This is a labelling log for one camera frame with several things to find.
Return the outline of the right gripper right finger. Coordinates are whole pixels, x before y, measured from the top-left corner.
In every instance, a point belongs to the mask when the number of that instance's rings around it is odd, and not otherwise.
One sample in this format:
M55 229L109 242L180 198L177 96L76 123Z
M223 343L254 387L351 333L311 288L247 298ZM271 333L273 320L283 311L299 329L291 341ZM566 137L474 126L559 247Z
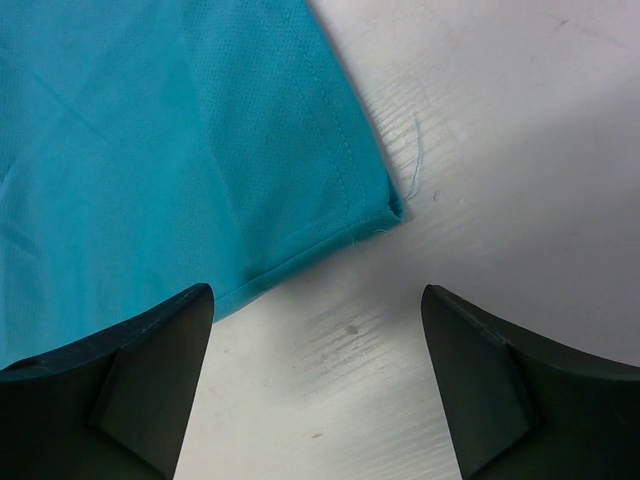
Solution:
M639 370L429 285L421 317L465 479L636 479Z

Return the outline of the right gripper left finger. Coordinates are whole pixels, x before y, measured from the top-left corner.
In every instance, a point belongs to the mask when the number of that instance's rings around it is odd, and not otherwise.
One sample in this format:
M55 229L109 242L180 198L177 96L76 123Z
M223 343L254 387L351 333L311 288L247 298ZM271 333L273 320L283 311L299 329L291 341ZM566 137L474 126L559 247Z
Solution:
M2 369L2 478L173 478L213 313L196 284Z

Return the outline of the teal t-shirt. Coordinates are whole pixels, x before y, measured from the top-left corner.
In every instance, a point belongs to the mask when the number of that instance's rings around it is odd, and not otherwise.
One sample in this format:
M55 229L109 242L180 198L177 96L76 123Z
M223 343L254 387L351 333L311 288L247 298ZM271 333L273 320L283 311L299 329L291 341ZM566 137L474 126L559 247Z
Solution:
M304 1L1 5L1 361L196 283L216 317L403 217Z

